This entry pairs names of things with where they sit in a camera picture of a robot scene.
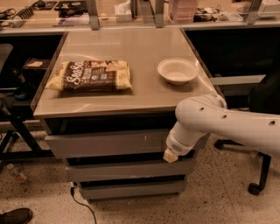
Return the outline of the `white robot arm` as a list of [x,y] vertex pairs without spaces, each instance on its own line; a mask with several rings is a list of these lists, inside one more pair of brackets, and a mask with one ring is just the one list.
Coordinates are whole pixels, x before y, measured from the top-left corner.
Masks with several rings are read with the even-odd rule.
[[189,153],[210,133],[270,156],[280,155],[280,115],[231,110],[221,96],[204,94],[181,101],[175,116],[177,121],[166,139],[164,152],[164,160],[169,163]]

